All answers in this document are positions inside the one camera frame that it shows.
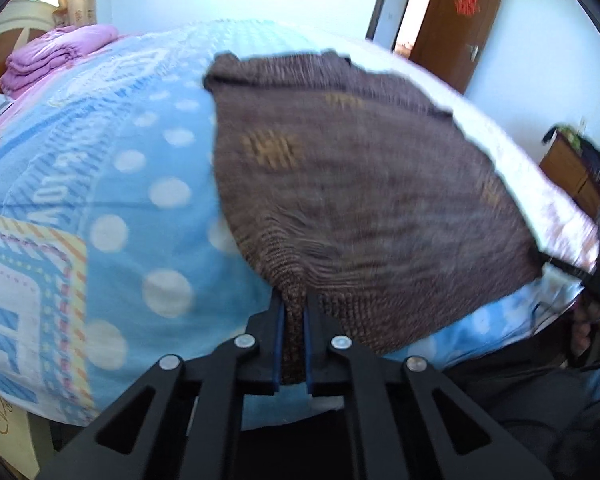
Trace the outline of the person's right hand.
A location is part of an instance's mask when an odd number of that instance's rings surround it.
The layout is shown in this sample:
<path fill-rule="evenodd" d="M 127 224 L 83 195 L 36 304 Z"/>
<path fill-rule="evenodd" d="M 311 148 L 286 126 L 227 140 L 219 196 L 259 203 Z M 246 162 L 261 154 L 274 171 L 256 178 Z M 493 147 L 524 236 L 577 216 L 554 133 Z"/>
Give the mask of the person's right hand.
<path fill-rule="evenodd" d="M 592 346 L 594 340 L 600 343 L 600 306 L 577 302 L 573 307 L 571 351 L 580 358 Z M 595 355 L 600 359 L 600 344 Z"/>

